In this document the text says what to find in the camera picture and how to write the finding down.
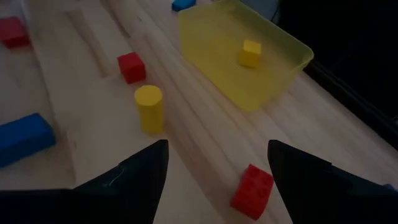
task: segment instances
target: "red lego brick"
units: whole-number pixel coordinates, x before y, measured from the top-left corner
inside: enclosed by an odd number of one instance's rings
[[[0,40],[9,49],[30,44],[24,26],[15,16],[0,19]]]
[[[128,84],[145,80],[145,65],[138,54],[133,52],[118,57],[120,72]]]
[[[274,178],[250,164],[245,170],[231,206],[253,220],[258,220],[266,209]]]

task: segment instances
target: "red rectangular block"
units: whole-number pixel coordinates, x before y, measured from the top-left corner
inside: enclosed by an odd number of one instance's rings
[[[274,178],[250,164],[245,170],[231,206],[253,220],[258,220],[266,209]]]
[[[120,72],[128,84],[145,80],[145,65],[137,53],[129,53],[118,57]]]
[[[30,44],[25,28],[16,16],[0,19],[0,40],[9,49]]]

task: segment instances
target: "plastic bin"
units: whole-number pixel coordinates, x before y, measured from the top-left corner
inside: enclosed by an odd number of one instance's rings
[[[308,46],[235,0],[180,11],[178,25],[183,56],[244,110],[285,91],[313,58]],[[262,44],[257,68],[238,64],[246,39]]]

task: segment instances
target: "yellow cylinder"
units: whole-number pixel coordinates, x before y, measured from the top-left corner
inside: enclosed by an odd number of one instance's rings
[[[141,120],[141,128],[147,133],[163,131],[163,94],[153,85],[144,85],[136,90],[134,97]]]

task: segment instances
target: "red block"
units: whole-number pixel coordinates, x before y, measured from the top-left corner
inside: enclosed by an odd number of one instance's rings
[[[128,84],[145,80],[145,65],[138,54],[133,52],[118,57],[120,72]]]
[[[30,44],[24,26],[15,16],[0,19],[0,40],[9,49]]]
[[[258,220],[266,209],[274,178],[250,164],[245,170],[231,206],[253,220]]]

